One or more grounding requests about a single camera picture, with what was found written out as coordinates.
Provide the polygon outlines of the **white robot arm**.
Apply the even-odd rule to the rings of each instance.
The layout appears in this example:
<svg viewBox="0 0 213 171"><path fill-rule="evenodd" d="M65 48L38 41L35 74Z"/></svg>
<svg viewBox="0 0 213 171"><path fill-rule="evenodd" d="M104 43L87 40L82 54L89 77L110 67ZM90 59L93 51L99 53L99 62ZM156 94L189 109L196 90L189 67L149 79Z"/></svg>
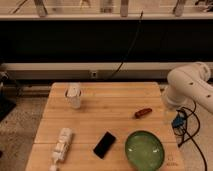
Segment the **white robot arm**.
<svg viewBox="0 0 213 171"><path fill-rule="evenodd" d="M164 122L171 124L176 110L191 99L213 114L213 86L207 83L211 70L204 62L177 67L167 75L168 85L162 92L165 105Z"/></svg>

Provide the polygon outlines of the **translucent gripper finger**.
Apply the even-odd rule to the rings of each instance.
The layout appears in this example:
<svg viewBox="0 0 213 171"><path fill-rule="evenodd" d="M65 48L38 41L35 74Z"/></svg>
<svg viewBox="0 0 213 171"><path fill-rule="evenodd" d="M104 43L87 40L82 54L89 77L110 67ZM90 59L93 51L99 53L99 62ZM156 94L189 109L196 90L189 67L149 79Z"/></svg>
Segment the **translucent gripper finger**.
<svg viewBox="0 0 213 171"><path fill-rule="evenodd" d="M176 109L169 105L165 106L164 109L164 122L166 124L171 124L176 117Z"/></svg>

